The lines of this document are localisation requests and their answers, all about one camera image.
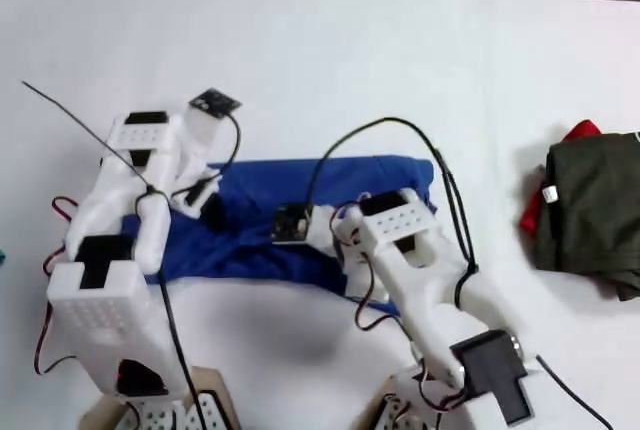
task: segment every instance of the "white tag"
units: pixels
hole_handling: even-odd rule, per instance
[[[558,197],[558,187],[555,185],[551,185],[550,187],[545,187],[542,189],[542,196],[544,197],[544,201],[547,203],[557,202]]]

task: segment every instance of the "folded clothing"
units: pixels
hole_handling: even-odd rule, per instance
[[[578,125],[565,135],[562,139],[563,142],[567,140],[574,140],[582,137],[593,137],[595,135],[601,135],[602,132],[591,120],[583,120]],[[538,191],[531,197],[527,208],[525,209],[522,217],[520,218],[520,228],[527,232],[531,238],[536,238],[536,228],[538,226],[538,219],[540,218],[540,211],[542,209],[542,185],[538,188]]]
[[[162,264],[167,280],[185,276],[283,280],[344,295],[346,277],[335,259],[305,245],[280,246],[270,240],[276,209],[282,203],[304,201],[315,164],[316,160],[278,160],[231,165],[220,182],[225,228],[214,232],[202,221],[172,213]],[[334,158],[322,169],[313,203],[337,206],[362,192],[404,187],[413,188],[428,203],[432,180],[433,166],[426,160]],[[130,215],[122,230],[135,236],[138,225],[138,218]]]
[[[602,278],[640,296],[640,137],[606,134],[553,145],[535,240],[538,268]]]

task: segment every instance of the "white tablecloth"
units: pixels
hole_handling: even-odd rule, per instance
[[[102,135],[117,113],[179,110],[215,86],[244,103],[240,159],[317,157],[368,120],[413,120],[454,170],[482,269],[539,333],[540,352],[617,429],[635,428],[640,301],[532,270],[515,221],[525,176],[575,123],[637,129],[638,35],[639,4],[595,0],[0,0],[3,428],[73,428],[99,396],[77,363],[39,378],[31,360],[40,264],[65,229],[49,201],[86,195],[102,150],[23,79]],[[219,160],[232,144],[227,126]],[[429,157],[392,125],[338,153]],[[317,289],[172,287],[188,356],[222,371],[246,428],[346,428],[410,362],[393,325],[362,334],[353,304]],[[67,351],[54,323],[43,360]]]

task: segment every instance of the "blue fabric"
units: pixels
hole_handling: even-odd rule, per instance
[[[164,254],[167,280],[185,276],[284,280],[344,295],[346,278],[333,258],[306,246],[272,245],[269,231],[282,203],[304,201],[316,160],[237,162],[220,183],[229,228],[213,233],[203,222],[173,212]],[[372,194],[414,188],[428,202],[433,166],[406,157],[332,158],[320,174],[313,203],[339,205]],[[135,237],[135,215],[123,232]]]

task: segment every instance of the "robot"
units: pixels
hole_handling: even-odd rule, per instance
[[[352,202],[338,219],[340,210],[310,209],[308,224],[298,225],[308,229],[305,243],[338,258],[346,296],[391,298],[418,362],[392,377],[376,430],[598,428],[548,373],[526,322],[482,273],[464,283],[457,308],[467,262],[414,190]],[[363,328],[357,314],[356,324]]]
[[[211,89],[182,114],[120,116],[103,143],[95,186],[64,238],[69,261],[55,265],[47,297],[105,395],[156,409],[168,404],[173,413],[171,402],[190,392],[168,312],[145,277],[162,277],[170,209],[205,221],[219,215],[222,175],[207,166],[208,154],[219,121],[239,105]],[[135,239],[121,233],[122,218],[133,213],[140,217]],[[181,428],[185,415],[178,416]]]
[[[171,317],[145,276],[161,270],[170,208],[206,218],[220,177],[206,165],[209,146],[220,118],[238,105],[209,90],[181,115],[117,118],[97,182],[66,234],[69,262],[55,266],[48,299],[98,388],[122,402],[171,408],[192,390]],[[363,304],[390,298],[398,308],[417,364],[392,377],[377,430],[392,428],[389,422],[442,430],[590,428],[593,420],[575,420],[568,410],[575,402],[544,368],[526,322],[481,273],[466,275],[467,262],[415,191],[366,195],[341,212],[283,207],[273,237],[337,258],[347,296]],[[135,239],[120,233],[131,213],[141,220]],[[185,415],[174,424],[184,428]]]

